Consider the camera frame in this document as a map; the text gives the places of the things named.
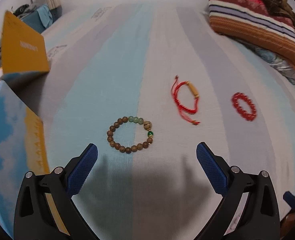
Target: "striped blanket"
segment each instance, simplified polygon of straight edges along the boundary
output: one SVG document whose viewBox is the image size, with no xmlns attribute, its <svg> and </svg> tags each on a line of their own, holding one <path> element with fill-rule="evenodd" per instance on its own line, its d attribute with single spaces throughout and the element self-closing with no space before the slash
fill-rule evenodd
<svg viewBox="0 0 295 240">
<path fill-rule="evenodd" d="M 295 29 L 289 18 L 269 16 L 262 0 L 209 0 L 210 25 L 279 54 L 295 69 Z"/>
</svg>

